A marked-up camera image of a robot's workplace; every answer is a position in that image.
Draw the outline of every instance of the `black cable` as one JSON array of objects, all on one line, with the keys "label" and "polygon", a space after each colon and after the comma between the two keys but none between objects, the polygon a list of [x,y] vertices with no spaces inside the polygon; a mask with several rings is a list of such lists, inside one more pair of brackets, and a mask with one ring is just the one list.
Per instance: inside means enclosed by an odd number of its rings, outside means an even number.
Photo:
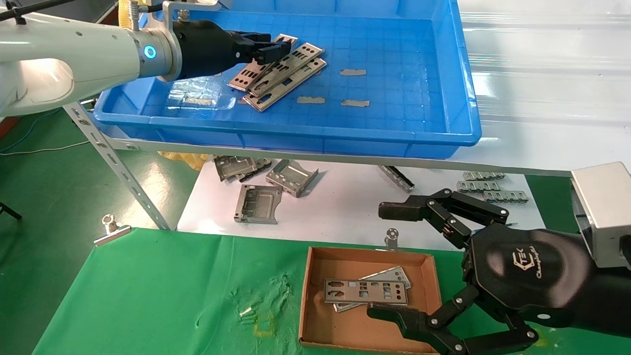
[{"label": "black cable", "polygon": [[5,11],[0,13],[0,21],[8,20],[10,18],[15,18],[16,16],[26,15],[28,13],[34,13],[38,11],[42,11],[47,8],[51,8],[53,6],[62,5],[65,3],[69,3],[74,0],[47,0],[42,1],[41,3],[20,6],[18,8],[13,8],[9,11]]}]

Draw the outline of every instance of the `sheet metal part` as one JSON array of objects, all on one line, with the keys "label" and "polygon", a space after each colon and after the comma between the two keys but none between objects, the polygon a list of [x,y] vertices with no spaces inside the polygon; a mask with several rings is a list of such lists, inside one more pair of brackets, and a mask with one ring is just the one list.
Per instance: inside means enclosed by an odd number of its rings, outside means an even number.
[{"label": "sheet metal part", "polygon": [[272,166],[272,160],[269,160],[267,158],[261,158],[261,159],[257,159],[256,160],[256,170],[252,171],[252,172],[248,172],[247,174],[237,174],[235,175],[235,178],[239,179],[240,183],[244,183],[246,182],[248,179],[250,179],[251,177],[260,174],[262,171],[264,171],[265,169],[267,169],[268,167]]},{"label": "sheet metal part", "polygon": [[326,102],[326,99],[321,96],[318,96],[318,97],[298,96],[298,98],[296,99],[296,103],[298,104],[323,104],[325,102]]},{"label": "sheet metal part", "polygon": [[[405,289],[409,289],[412,287],[408,276],[403,271],[403,267],[393,267],[387,270],[377,272],[376,274],[368,275],[362,277],[360,280],[371,280],[371,281],[388,281],[388,280],[397,280],[403,281],[405,285]],[[334,303],[333,308],[335,312],[344,312],[350,310],[351,308],[359,307],[363,303]]]},{"label": "sheet metal part", "polygon": [[403,191],[410,193],[414,190],[414,183],[410,181],[399,169],[391,165],[379,165],[379,169],[383,171]]},{"label": "sheet metal part", "polygon": [[368,107],[370,101],[368,100],[342,100],[342,106],[354,106],[354,107]]},{"label": "sheet metal part", "polygon": [[256,161],[250,157],[219,155],[215,157],[214,161],[220,181],[224,181],[237,174],[247,174],[257,169]]},{"label": "sheet metal part", "polygon": [[265,180],[294,197],[300,197],[317,174],[317,169],[306,171],[298,162],[283,159],[265,176]]},{"label": "sheet metal part", "polygon": [[362,76],[366,75],[366,69],[342,69],[339,71],[343,76]]},{"label": "sheet metal part", "polygon": [[465,171],[463,177],[467,181],[501,180],[506,177],[501,172]]},{"label": "sheet metal part", "polygon": [[277,224],[274,213],[282,196],[282,189],[277,186],[241,186],[235,222]]},{"label": "sheet metal part", "polygon": [[310,43],[301,45],[288,56],[281,59],[276,66],[271,68],[269,73],[265,74],[251,87],[250,94],[255,97],[262,97],[273,87],[284,82],[291,74],[294,74],[294,72],[301,69],[305,64],[309,63],[311,59],[316,58],[322,52],[324,52],[322,49]]},{"label": "sheet metal part", "polygon": [[399,231],[395,228],[390,228],[386,231],[386,238],[384,239],[384,243],[386,244],[386,249],[388,250],[398,250],[399,249]]},{"label": "sheet metal part", "polygon": [[313,58],[305,66],[296,71],[294,74],[291,74],[288,78],[285,78],[282,83],[273,87],[265,95],[256,97],[250,93],[249,95],[244,96],[244,100],[257,111],[263,112],[325,66],[325,61],[320,58]]},{"label": "sheet metal part", "polygon": [[492,203],[526,203],[530,198],[523,191],[485,191],[484,200]]},{"label": "sheet metal part", "polygon": [[500,191],[500,186],[493,181],[458,181],[458,192],[480,193],[484,191]]},{"label": "sheet metal part", "polygon": [[401,281],[324,279],[324,302],[382,302],[408,304],[408,293]]},{"label": "sheet metal part", "polygon": [[[278,42],[278,41],[291,42],[292,47],[293,47],[293,45],[296,44],[298,39],[294,36],[283,35],[281,33],[272,42]],[[255,84],[255,82],[258,81],[258,79],[260,79],[262,75],[264,75],[264,72],[266,71],[266,69],[268,69],[271,66],[274,66],[275,64],[276,63],[259,65],[258,63],[256,63],[256,60],[253,59],[250,64],[246,65],[239,72],[239,74],[235,75],[234,78],[230,79],[230,81],[228,82],[228,86],[235,88],[237,90],[247,91],[247,89],[249,89],[253,84]]]}]

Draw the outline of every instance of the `brown cardboard tray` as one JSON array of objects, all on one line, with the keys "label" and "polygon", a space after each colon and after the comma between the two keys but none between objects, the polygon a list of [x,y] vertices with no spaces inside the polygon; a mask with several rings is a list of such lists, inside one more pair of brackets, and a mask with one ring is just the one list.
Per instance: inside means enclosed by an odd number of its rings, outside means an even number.
[{"label": "brown cardboard tray", "polygon": [[303,346],[402,354],[436,354],[426,343],[403,339],[396,324],[369,318],[366,306],[336,313],[324,303],[324,279],[359,279],[402,266],[412,288],[408,306],[433,313],[440,305],[434,258],[429,254],[353,248],[309,248],[298,339]]}]

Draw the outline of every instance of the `green tablecloth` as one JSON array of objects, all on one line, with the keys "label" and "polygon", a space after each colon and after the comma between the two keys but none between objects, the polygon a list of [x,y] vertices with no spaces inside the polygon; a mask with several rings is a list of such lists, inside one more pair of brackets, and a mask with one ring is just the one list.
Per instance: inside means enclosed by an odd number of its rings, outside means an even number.
[{"label": "green tablecloth", "polygon": [[[331,244],[136,229],[92,251],[34,354],[359,354],[298,343],[310,245]],[[452,297],[462,254],[426,252]],[[524,355],[630,353],[629,339],[535,328]],[[461,337],[504,329],[476,307],[451,326]]]}]

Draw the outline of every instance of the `perforated metal plate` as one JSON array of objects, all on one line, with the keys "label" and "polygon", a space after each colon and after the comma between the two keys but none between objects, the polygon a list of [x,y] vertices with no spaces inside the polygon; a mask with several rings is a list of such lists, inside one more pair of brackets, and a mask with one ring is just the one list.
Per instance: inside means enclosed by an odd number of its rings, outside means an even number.
[{"label": "perforated metal plate", "polygon": [[268,93],[263,96],[256,97],[253,94],[246,95],[244,100],[259,112],[265,111],[269,106],[272,106],[281,97],[285,96],[288,92],[292,91],[295,87],[300,85],[303,81],[310,78],[317,71],[320,71],[326,66],[326,62],[320,58],[311,59],[305,66],[290,75],[288,78],[273,87]]},{"label": "perforated metal plate", "polygon": [[250,94],[261,97],[276,85],[284,82],[291,74],[302,68],[309,61],[322,53],[323,50],[309,43],[305,43],[294,50],[291,54],[281,59],[271,71],[265,74],[259,82],[254,85]]},{"label": "perforated metal plate", "polygon": [[[291,42],[292,47],[298,41],[296,37],[283,35],[281,33],[272,42],[278,42],[280,40],[284,42]],[[259,76],[263,74],[268,67],[275,64],[276,63],[259,65],[258,63],[256,63],[256,60],[253,60],[250,64],[246,65],[245,68],[243,68],[243,70],[239,72],[239,74],[232,78],[230,82],[228,82],[228,86],[237,90],[247,91],[247,89],[249,89],[256,81],[258,81]]]}]

